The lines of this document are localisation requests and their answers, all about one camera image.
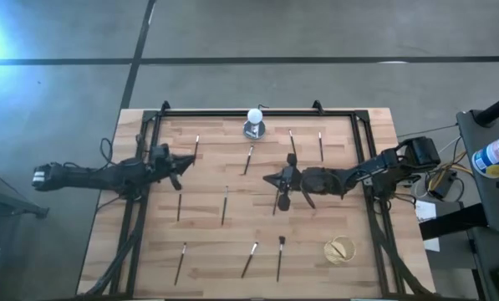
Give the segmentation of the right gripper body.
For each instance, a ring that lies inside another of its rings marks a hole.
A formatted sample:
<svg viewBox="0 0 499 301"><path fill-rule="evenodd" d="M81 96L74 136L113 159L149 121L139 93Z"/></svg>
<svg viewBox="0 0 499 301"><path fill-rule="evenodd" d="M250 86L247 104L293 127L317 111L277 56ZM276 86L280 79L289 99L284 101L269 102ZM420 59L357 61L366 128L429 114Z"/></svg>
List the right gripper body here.
<svg viewBox="0 0 499 301"><path fill-rule="evenodd" d="M309 167L303 171L295 171L293 189L308 194L335 195L344 194L344 179L339 169Z"/></svg>

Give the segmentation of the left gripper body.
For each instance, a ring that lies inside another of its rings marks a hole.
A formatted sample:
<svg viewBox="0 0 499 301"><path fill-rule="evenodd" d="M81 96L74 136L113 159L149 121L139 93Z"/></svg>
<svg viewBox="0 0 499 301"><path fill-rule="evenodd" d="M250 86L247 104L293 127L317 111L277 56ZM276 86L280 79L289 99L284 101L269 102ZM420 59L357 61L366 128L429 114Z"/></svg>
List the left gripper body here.
<svg viewBox="0 0 499 301"><path fill-rule="evenodd" d="M150 150L150 175L154 178L166 178L175 175L176 169L168 144L153 146Z"/></svg>

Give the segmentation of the black wide-head makeup brush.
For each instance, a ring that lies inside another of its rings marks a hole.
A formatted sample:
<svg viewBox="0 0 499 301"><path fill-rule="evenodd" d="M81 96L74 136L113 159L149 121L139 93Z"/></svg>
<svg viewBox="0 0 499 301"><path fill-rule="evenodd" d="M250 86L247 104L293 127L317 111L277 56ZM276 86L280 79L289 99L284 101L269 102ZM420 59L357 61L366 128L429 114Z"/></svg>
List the black wide-head makeup brush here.
<svg viewBox="0 0 499 301"><path fill-rule="evenodd" d="M277 272L276 272L276 282L279 282L280 279L280 273L281 273L281 266L282 266L282 257L283 257L283 247L286 242L286 238L284 236L280 236L278 238L279 240L279 251L278 251L278 266L277 266Z"/></svg>

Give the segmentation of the white bulb lamp metal base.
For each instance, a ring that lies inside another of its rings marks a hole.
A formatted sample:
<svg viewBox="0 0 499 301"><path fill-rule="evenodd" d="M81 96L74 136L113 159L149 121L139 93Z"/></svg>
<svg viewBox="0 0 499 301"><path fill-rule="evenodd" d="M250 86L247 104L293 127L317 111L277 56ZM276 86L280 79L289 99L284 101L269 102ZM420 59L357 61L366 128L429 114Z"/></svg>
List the white bulb lamp metal base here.
<svg viewBox="0 0 499 301"><path fill-rule="evenodd" d="M265 135L265 130L263 112L260 109L250 109L243 125L243 134L249 139L259 140Z"/></svg>

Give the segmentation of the white paper sheet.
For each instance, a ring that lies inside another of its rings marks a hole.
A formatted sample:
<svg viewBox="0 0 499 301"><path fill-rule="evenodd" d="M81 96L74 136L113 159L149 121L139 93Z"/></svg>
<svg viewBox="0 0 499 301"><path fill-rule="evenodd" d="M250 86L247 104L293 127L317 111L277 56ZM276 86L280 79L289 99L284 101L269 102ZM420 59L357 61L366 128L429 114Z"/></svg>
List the white paper sheet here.
<svg viewBox="0 0 499 301"><path fill-rule="evenodd" d="M419 223L436 218L437 214L435 203L418 200L415 203L415 215Z"/></svg>

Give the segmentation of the black power box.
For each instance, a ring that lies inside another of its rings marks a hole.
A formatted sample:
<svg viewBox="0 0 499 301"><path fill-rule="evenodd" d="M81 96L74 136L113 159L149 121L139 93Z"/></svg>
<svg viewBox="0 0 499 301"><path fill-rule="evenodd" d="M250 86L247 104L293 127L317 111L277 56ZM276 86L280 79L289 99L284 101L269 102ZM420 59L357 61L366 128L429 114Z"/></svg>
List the black power box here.
<svg viewBox="0 0 499 301"><path fill-rule="evenodd" d="M427 192L434 198L444 199L457 178L457 172L442 170L435 173L428 181Z"/></svg>

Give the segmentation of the black cart crossbar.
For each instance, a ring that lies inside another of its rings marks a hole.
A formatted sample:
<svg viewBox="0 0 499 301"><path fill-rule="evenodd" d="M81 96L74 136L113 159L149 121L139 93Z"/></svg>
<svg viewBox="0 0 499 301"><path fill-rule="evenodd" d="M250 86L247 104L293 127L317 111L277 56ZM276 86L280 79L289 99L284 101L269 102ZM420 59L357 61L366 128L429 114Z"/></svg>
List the black cart crossbar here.
<svg viewBox="0 0 499 301"><path fill-rule="evenodd" d="M445 214L419 224L423 240L463 232L474 227L489 227L481 203L464 207L459 211Z"/></svg>

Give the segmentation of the grey side cart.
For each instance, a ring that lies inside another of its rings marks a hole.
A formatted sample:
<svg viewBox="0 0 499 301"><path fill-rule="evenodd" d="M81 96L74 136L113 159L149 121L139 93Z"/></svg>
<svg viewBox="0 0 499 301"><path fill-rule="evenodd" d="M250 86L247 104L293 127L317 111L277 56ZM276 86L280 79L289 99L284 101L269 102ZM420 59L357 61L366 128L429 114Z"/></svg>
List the grey side cart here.
<svg viewBox="0 0 499 301"><path fill-rule="evenodd" d="M499 138L499 118L489 128L479 126L470 112L460 112L456 119L469 161L476 151ZM474 227L469 233L476 245L475 260L485 300L499 301L494 279L494 273L499 271L499 188L496 179L484 177L478 171L474 172L474 179L488 226Z"/></svg>

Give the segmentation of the white blue spray can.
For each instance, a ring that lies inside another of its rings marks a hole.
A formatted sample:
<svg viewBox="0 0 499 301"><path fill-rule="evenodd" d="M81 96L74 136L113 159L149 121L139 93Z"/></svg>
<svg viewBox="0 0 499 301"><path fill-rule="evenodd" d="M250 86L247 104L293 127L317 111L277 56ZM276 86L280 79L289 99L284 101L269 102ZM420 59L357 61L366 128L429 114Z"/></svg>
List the white blue spray can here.
<svg viewBox="0 0 499 301"><path fill-rule="evenodd" d="M499 139L476 151L471 165L484 177L499 178Z"/></svg>

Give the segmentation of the black round pole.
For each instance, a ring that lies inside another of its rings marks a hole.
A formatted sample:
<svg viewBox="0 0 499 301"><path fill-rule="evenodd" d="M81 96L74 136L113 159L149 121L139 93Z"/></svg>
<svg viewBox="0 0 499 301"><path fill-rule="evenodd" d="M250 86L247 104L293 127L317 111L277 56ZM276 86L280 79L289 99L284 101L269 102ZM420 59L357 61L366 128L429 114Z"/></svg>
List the black round pole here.
<svg viewBox="0 0 499 301"><path fill-rule="evenodd" d="M482 127L491 127L499 118L499 100L486 108L473 114L474 121Z"/></svg>

